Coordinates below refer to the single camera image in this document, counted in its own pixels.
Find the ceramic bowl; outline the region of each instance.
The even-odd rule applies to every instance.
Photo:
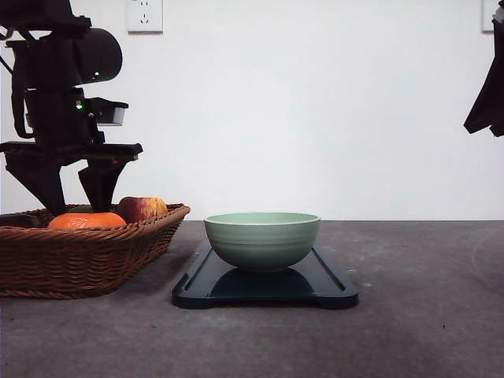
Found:
[[[312,249],[321,219],[299,213],[234,213],[205,219],[217,256],[250,272],[276,272]]]

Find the table surface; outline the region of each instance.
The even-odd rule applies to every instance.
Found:
[[[359,290],[347,310],[177,308],[205,240],[184,222],[111,295],[0,300],[2,377],[504,376],[504,222],[322,222],[321,253]]]

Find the electrical outlet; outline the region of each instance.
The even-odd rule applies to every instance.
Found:
[[[163,32],[163,0],[126,0],[128,32]]]
[[[483,32],[492,33],[494,31],[494,25],[492,20],[494,19],[495,11],[499,8],[498,2],[500,0],[482,0],[483,1]]]

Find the woven basket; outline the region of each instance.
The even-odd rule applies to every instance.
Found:
[[[191,210],[116,228],[60,230],[0,227],[0,296],[89,298],[115,291],[168,249]],[[47,210],[28,211],[46,226]]]

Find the plastic tray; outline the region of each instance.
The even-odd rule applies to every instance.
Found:
[[[184,309],[255,302],[348,309],[358,304],[358,292],[316,248],[280,272],[251,273],[222,261],[209,243],[172,290],[172,303]]]

